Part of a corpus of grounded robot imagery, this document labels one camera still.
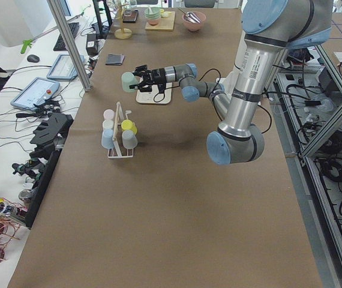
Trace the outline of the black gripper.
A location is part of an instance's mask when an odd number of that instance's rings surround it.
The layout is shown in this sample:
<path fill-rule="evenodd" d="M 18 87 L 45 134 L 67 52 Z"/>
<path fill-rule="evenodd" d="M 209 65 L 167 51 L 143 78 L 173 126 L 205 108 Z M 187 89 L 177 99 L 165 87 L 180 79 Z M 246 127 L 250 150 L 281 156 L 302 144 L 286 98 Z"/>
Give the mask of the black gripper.
<path fill-rule="evenodd" d="M 140 75 L 142 81 L 129 85 L 130 89 L 139 89 L 140 92 L 152 92 L 152 85 L 166 82 L 166 72 L 164 68 L 148 70 L 148 66 L 140 65 L 133 71 L 134 75 Z"/>

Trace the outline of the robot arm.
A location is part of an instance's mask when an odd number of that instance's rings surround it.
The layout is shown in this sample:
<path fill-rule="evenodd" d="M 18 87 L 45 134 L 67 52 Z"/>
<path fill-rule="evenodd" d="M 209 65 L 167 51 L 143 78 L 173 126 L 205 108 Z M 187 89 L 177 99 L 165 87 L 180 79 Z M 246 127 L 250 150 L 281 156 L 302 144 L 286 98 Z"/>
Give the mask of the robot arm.
<path fill-rule="evenodd" d="M 246 163 L 258 159 L 264 139 L 252 124 L 257 105 L 272 75 L 278 54 L 286 49 L 301 49 L 328 40 L 331 34 L 332 1 L 248 1 L 242 13 L 246 50 L 231 98 L 221 111 L 224 118 L 216 131 L 207 136 L 206 147 L 219 165 Z M 218 108 L 227 95 L 223 86 L 196 80 L 194 64 L 149 70 L 139 66 L 121 77 L 126 92 L 151 91 L 157 85 L 163 93 L 167 83 L 176 82 L 187 102 L 209 98 Z"/>

